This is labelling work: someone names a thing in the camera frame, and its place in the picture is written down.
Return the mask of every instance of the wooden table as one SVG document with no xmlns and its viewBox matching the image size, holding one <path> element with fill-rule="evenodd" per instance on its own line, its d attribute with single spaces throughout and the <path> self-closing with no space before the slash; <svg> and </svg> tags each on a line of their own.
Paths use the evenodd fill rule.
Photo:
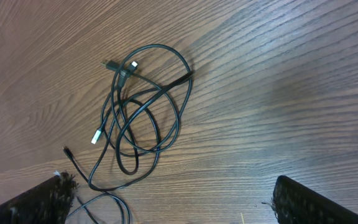
<svg viewBox="0 0 358 224">
<path fill-rule="evenodd" d="M 55 170 L 75 174 L 62 146 L 89 174 L 112 80 L 99 62 L 151 43 L 174 47 L 196 73 L 176 143 L 150 177 L 116 192 L 134 223 L 242 223 L 241 214 L 276 223 L 261 202 L 279 175 L 358 213 L 358 1 L 349 0 L 0 1 L 0 203 Z M 163 85 L 185 72 L 163 50 L 135 59 Z M 126 86 L 150 87 L 136 78 Z M 185 92 L 170 94 L 180 105 Z M 150 109 L 167 133 L 168 101 Z M 145 114 L 132 130 L 141 146 L 154 144 Z M 141 158 L 136 176 L 151 162 Z M 132 178 L 110 149 L 95 183 Z M 83 200 L 98 194 L 76 179 Z M 89 209 L 119 223 L 109 199 Z M 68 220 L 90 222 L 85 212 Z"/>
</svg>

